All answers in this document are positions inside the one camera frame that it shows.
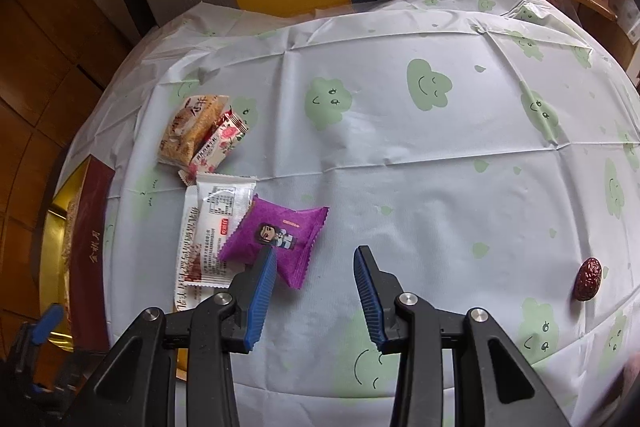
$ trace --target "purple wrapper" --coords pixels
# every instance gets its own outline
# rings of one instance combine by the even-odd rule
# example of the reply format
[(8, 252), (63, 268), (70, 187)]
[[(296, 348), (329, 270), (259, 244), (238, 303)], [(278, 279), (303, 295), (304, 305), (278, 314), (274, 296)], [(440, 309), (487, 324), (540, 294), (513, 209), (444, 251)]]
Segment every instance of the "purple wrapper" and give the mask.
[(302, 288), (311, 248), (324, 225), (328, 206), (291, 210), (254, 196), (249, 212), (226, 240), (219, 261), (253, 264), (264, 245), (278, 258), (278, 273), (292, 288)]

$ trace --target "silver bolt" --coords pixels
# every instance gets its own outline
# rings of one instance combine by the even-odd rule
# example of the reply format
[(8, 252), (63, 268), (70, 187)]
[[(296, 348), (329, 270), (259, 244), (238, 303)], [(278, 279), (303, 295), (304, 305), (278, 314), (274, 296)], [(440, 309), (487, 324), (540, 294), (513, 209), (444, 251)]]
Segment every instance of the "silver bolt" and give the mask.
[(475, 308), (471, 310), (471, 318), (476, 322), (484, 322), (489, 318), (489, 314), (482, 308)]
[(418, 301), (418, 298), (413, 293), (404, 292), (398, 296), (398, 300), (406, 306), (413, 306)]
[(220, 292), (213, 295), (213, 302), (221, 306), (226, 306), (232, 300), (233, 300), (233, 297), (231, 296), (231, 294), (227, 292)]
[(158, 308), (147, 308), (142, 312), (142, 318), (146, 321), (154, 321), (160, 316), (160, 310)]

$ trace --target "cartoon figure on wrapper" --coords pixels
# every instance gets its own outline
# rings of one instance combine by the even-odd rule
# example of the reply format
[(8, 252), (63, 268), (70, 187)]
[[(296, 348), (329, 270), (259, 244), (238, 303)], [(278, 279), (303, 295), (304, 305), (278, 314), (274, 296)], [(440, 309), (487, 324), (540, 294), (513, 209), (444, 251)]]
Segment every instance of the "cartoon figure on wrapper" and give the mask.
[(281, 229), (269, 223), (260, 223), (258, 230), (255, 231), (255, 240), (262, 245), (271, 245), (272, 247), (286, 248), (292, 250), (296, 245), (296, 238), (285, 229)]

